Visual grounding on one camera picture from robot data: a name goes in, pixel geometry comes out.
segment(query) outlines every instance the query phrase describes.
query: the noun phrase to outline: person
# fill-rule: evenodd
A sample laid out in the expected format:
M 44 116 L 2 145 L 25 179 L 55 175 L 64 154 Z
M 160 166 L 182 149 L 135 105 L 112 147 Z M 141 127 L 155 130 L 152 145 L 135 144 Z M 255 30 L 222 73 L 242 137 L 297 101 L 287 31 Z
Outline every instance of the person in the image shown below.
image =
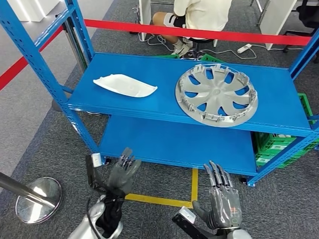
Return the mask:
M 232 0 L 175 0 L 174 13 L 156 12 L 153 23 L 157 26 L 181 27 L 210 31 L 221 31 L 228 21 Z M 183 56 L 193 42 L 177 36 L 163 35 L 174 46 L 172 54 Z

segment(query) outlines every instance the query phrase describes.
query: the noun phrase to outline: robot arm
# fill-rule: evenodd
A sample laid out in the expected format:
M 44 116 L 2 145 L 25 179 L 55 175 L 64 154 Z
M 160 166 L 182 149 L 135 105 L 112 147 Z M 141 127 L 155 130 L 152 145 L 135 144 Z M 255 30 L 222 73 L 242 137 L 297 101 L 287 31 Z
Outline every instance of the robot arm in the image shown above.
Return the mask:
M 132 176 L 141 166 L 141 160 L 134 160 L 130 157 L 132 150 L 125 148 L 115 166 L 112 169 L 107 184 L 103 183 L 96 168 L 101 166 L 99 153 L 86 157 L 86 169 L 88 184 L 102 196 L 88 211 L 83 220 L 74 230 L 69 239 L 116 239 L 122 232 L 123 225 L 122 204 L 125 197 L 130 193 L 132 185 Z M 104 230 L 103 234 L 97 227 Z
M 187 208 L 181 208 L 172 220 L 193 239 L 252 239 L 240 229 L 241 207 L 238 190 L 234 189 L 231 177 L 221 166 L 209 161 L 212 169 L 204 164 L 209 176 L 212 210 L 202 209 L 197 201 L 193 201 L 194 210 L 206 225 L 217 229 L 215 235 L 197 228 L 194 224 L 196 216 Z

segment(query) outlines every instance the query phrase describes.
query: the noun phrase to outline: white sneaker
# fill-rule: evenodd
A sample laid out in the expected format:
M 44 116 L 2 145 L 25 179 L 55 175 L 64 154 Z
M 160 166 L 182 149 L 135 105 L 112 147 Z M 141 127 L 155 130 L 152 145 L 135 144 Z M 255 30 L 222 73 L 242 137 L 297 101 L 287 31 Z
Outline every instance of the white sneaker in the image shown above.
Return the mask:
M 184 56 L 189 51 L 190 47 L 186 44 L 183 44 L 181 48 L 175 48 L 172 55 Z
M 183 38 L 183 42 L 185 43 L 189 48 L 193 48 L 193 42 L 190 40 L 188 40 L 187 38 Z

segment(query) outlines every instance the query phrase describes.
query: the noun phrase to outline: blue metal shelf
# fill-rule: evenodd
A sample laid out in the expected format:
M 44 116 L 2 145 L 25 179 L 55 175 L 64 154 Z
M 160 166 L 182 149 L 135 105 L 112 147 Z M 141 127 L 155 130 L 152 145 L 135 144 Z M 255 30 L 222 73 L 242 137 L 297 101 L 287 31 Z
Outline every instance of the blue metal shelf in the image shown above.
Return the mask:
M 73 110 L 111 115 L 201 124 L 183 112 L 175 98 L 177 80 L 198 61 L 96 53 L 69 99 Z M 311 130 L 287 69 L 226 64 L 249 76 L 258 92 L 257 112 L 234 128 L 307 136 Z M 146 98 L 107 91 L 93 79 L 125 74 L 158 89 Z
M 217 128 L 194 121 L 175 98 L 177 80 L 198 61 L 95 53 L 76 0 L 66 0 L 67 9 L 34 43 L 11 6 L 0 1 L 0 24 L 91 151 L 118 156 L 132 147 L 148 162 L 202 168 L 214 160 L 231 173 L 248 175 L 256 182 L 319 138 L 319 121 L 309 126 L 293 80 L 319 50 L 319 30 L 289 69 L 228 64 L 249 76 L 258 92 L 259 107 L 250 120 L 234 128 Z M 67 19 L 75 26 L 89 63 L 70 99 L 39 52 L 39 48 Z M 93 79 L 125 74 L 159 88 L 146 98 L 129 98 L 110 92 Z M 98 146 L 75 111 L 111 114 Z M 300 136 L 256 172 L 250 132 L 262 131 Z
M 125 147 L 150 163 L 203 169 L 213 160 L 230 173 L 257 174 L 249 131 L 111 116 L 101 153 L 118 156 Z

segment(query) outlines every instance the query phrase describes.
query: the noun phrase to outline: shelf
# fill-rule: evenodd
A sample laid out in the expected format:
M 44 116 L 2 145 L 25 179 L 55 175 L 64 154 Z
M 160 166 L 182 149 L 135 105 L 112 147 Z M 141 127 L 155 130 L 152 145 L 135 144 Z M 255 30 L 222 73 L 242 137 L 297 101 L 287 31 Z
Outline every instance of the shelf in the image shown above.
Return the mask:
M 146 162 L 203 169 L 212 160 L 230 173 L 256 174 L 249 131 L 111 116 L 101 153 L 119 156 L 125 147 Z
M 73 110 L 200 124 L 187 116 L 176 102 L 178 79 L 198 61 L 96 53 L 69 99 Z M 311 132 L 287 69 L 228 64 L 250 77 L 258 92 L 257 112 L 234 128 L 307 136 Z M 110 92 L 93 83 L 110 74 L 125 74 L 158 89 L 145 98 Z

